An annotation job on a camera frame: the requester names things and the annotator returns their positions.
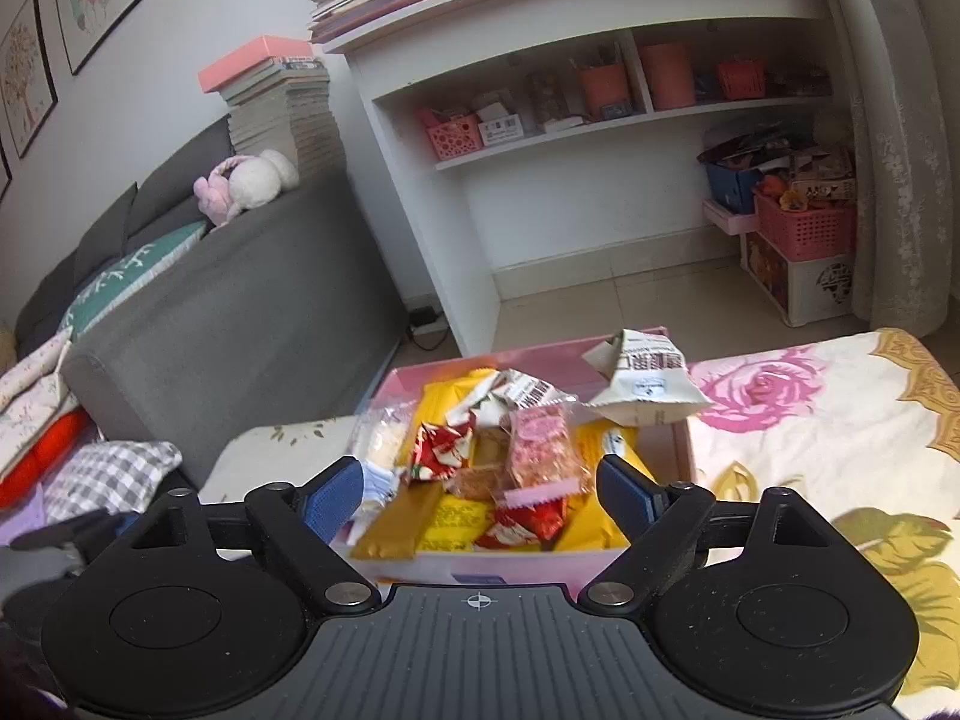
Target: gray ribbed plate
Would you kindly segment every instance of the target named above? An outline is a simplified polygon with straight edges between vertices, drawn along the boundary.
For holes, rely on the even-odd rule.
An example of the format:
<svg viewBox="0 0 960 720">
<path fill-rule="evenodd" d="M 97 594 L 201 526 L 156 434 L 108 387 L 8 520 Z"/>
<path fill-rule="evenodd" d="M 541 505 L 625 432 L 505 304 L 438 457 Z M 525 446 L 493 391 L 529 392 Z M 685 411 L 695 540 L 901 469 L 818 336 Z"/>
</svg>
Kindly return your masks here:
<svg viewBox="0 0 960 720">
<path fill-rule="evenodd" d="M 209 720 L 745 720 L 674 677 L 634 624 L 573 608 L 557 586 L 399 587 L 329 620 L 289 673 Z M 873 707 L 862 720 L 899 717 Z"/>
</svg>

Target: green object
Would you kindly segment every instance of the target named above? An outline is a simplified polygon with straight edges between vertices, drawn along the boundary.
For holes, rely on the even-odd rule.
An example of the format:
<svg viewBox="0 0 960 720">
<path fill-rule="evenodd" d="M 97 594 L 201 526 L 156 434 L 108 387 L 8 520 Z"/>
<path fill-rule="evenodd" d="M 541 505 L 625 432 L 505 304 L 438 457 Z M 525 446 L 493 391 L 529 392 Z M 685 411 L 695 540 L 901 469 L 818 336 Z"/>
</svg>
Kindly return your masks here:
<svg viewBox="0 0 960 720">
<path fill-rule="evenodd" d="M 181 259 L 203 237 L 205 229 L 206 224 L 202 221 L 188 224 L 107 266 L 70 304 L 58 332 L 72 326 L 73 338 L 82 336 L 124 300 Z"/>
</svg>

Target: curtain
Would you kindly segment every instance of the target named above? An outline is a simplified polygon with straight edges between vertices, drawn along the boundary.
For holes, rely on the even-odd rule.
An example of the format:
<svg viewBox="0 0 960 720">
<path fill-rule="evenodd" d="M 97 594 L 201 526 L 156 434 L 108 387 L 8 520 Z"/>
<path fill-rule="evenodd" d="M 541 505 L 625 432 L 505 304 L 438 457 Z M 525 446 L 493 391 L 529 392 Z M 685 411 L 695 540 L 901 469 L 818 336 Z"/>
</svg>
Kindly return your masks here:
<svg viewBox="0 0 960 720">
<path fill-rule="evenodd" d="M 853 312 L 925 336 L 947 318 L 953 194 L 923 16 L 916 0 L 827 1 L 856 152 Z"/>
</svg>

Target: gray sofa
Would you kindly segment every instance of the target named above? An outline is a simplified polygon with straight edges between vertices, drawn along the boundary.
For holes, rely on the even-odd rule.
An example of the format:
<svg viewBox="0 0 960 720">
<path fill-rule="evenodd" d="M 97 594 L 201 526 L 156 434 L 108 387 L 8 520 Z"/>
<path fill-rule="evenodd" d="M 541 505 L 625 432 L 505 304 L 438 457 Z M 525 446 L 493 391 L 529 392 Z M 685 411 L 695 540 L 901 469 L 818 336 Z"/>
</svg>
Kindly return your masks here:
<svg viewBox="0 0 960 720">
<path fill-rule="evenodd" d="M 222 119 L 110 206 L 24 307 L 21 354 L 105 265 L 203 218 L 193 180 L 229 153 Z M 173 442 L 200 488 L 247 429 L 352 413 L 406 322 L 346 174 L 333 170 L 209 232 L 80 337 L 64 378 L 105 436 Z"/>
</svg>

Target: metal screw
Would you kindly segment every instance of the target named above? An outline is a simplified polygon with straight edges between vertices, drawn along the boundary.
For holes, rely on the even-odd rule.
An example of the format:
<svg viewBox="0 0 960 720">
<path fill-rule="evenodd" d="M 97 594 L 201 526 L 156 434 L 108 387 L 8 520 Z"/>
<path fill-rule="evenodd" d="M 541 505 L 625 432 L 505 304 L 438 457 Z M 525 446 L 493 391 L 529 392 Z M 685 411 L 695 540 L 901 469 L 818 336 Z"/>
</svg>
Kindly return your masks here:
<svg viewBox="0 0 960 720">
<path fill-rule="evenodd" d="M 599 581 L 587 591 L 587 598 L 602 607 L 622 607 L 634 600 L 634 591 L 620 581 Z"/>
<path fill-rule="evenodd" d="M 338 607 L 355 607 L 371 596 L 371 589 L 358 581 L 338 581 L 326 589 L 326 600 Z"/>
</svg>

